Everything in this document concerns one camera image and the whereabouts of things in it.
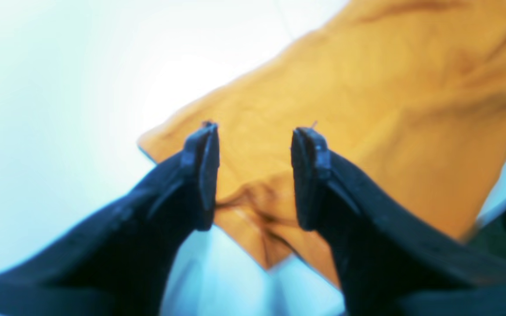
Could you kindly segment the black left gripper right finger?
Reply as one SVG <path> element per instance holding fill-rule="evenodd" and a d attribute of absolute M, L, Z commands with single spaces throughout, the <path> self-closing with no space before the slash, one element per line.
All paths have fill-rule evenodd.
<path fill-rule="evenodd" d="M 392 200 L 311 128 L 291 144 L 300 227 L 329 245 L 350 316 L 506 316 L 506 260 Z"/>

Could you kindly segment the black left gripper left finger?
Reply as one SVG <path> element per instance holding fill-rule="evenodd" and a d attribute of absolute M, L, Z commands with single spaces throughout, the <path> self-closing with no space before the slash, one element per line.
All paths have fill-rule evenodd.
<path fill-rule="evenodd" d="M 219 165 L 206 122 L 129 193 L 0 273 L 0 315 L 156 316 L 181 244 L 213 224 Z"/>

